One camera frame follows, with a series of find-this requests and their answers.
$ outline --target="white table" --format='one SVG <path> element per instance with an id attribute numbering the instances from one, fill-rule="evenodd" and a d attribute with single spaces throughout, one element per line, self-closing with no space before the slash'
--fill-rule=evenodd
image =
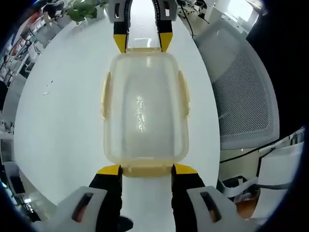
<path id="1" fill-rule="evenodd" d="M 136 20 L 133 11 L 131 19 Z M 112 34 L 108 18 L 91 25 L 70 23 L 41 54 L 23 90 L 15 123 L 15 160 L 54 204 L 79 186 L 88 186 L 97 170 L 112 165 L 103 151 L 100 112 L 102 83 L 119 54 Z M 197 169 L 205 185 L 216 186 L 220 135 L 215 98 L 203 60 L 180 19 L 173 22 L 168 52 L 177 59 L 191 97 L 189 153 L 181 163 Z M 156 225 L 155 231 L 158 225 L 160 231 L 174 230 L 170 184 L 170 176 L 123 178 L 121 213 L 133 219 L 134 231 L 146 226 L 149 231 L 150 224 Z"/>

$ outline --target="container lid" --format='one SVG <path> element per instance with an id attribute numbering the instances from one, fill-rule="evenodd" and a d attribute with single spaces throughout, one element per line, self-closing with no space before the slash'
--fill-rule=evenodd
<path id="1" fill-rule="evenodd" d="M 189 97 L 171 54 L 130 52 L 115 57 L 101 101 L 104 152 L 111 162 L 165 166 L 186 156 Z"/>

